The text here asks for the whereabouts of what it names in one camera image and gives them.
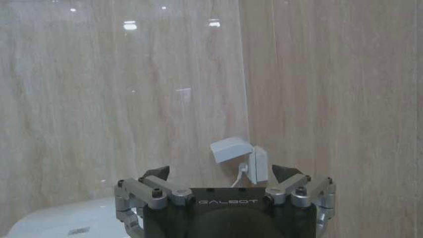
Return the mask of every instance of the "white surface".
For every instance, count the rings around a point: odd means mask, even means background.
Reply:
[[[248,179],[254,184],[268,180],[268,157],[266,150],[255,146],[248,157]]]
[[[231,137],[211,144],[211,151],[216,163],[222,163],[242,155],[252,153],[252,145],[238,137]]]
[[[256,146],[255,147],[256,154],[256,175],[258,182],[264,182],[268,180],[268,157],[266,150]]]
[[[70,236],[70,231],[88,227],[88,232]],[[7,238],[130,238],[130,236],[124,224],[116,220],[115,199],[111,197],[36,211],[15,224]]]

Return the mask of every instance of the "white charger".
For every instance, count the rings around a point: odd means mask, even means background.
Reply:
[[[247,164],[239,165],[239,175],[232,187],[236,186],[246,173],[254,184],[268,180],[268,157],[266,150],[252,146],[239,137],[231,137],[211,144],[211,151],[216,163],[228,161],[239,156],[250,154]]]

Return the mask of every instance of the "marble wall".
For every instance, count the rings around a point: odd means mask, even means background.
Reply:
[[[417,77],[418,77],[418,192],[417,211],[423,214],[423,0],[418,0],[418,35],[417,35]],[[417,235],[423,236],[423,216],[417,217]]]
[[[422,237],[422,4],[243,0],[240,9],[251,140],[274,163],[334,177],[326,237]]]
[[[230,136],[248,138],[236,0],[0,1],[0,235],[163,165],[228,186],[210,144]]]

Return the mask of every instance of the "white cable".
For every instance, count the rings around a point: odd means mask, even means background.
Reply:
[[[238,166],[238,177],[236,177],[236,181],[232,184],[231,187],[235,187],[238,185],[238,183],[240,182],[240,179],[243,178],[243,173],[248,172],[248,165],[246,163],[240,163]]]

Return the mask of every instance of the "bolt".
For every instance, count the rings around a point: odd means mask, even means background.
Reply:
[[[162,189],[160,189],[160,188],[155,188],[155,189],[152,190],[151,195],[152,195],[152,198],[160,198],[160,197],[163,196],[163,191],[162,191]]]
[[[298,187],[295,193],[296,195],[307,196],[307,189],[304,187]]]
[[[118,181],[118,187],[122,187],[123,184],[124,184],[124,180],[119,180],[119,181]]]

